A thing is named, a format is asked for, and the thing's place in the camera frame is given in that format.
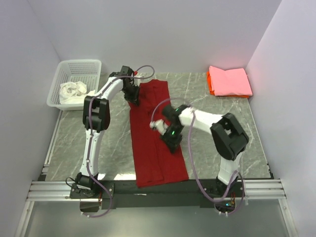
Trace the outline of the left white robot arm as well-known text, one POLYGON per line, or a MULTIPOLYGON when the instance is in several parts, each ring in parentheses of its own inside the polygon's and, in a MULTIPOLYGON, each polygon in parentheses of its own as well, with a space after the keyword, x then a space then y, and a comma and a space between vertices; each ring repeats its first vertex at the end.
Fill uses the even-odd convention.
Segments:
POLYGON ((86 96, 83 104, 82 122, 85 128, 86 142, 82 165, 75 177, 73 192, 94 198, 102 188, 98 181, 98 159, 105 131, 111 121, 110 102, 119 92, 124 93, 128 102, 139 105, 140 87, 135 84, 138 72, 128 66, 122 66, 119 72, 110 74, 105 85, 95 95, 86 96))

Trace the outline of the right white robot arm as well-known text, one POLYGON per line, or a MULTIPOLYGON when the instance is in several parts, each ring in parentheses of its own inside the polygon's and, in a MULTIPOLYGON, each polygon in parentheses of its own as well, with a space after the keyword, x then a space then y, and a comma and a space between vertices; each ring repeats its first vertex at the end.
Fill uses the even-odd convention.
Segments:
POLYGON ((212 135, 215 148, 221 157, 217 175, 216 190, 222 197, 228 197, 234 191, 237 181, 239 164, 249 137, 237 118, 231 114, 224 115, 196 110, 189 105, 174 108, 167 105, 162 115, 169 121, 152 120, 150 128, 160 133, 161 140, 171 153, 174 153, 182 141, 182 130, 185 126, 198 129, 212 135))

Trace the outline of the red t shirt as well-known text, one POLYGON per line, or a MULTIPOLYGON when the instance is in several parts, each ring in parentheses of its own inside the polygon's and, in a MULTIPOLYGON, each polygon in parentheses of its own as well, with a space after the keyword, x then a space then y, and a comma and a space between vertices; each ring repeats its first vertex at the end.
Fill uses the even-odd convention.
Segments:
POLYGON ((153 79, 140 84, 139 105, 129 104, 136 185, 139 188, 189 178, 181 148, 172 154, 160 139, 160 133, 150 128, 155 107, 169 97, 168 83, 153 79))

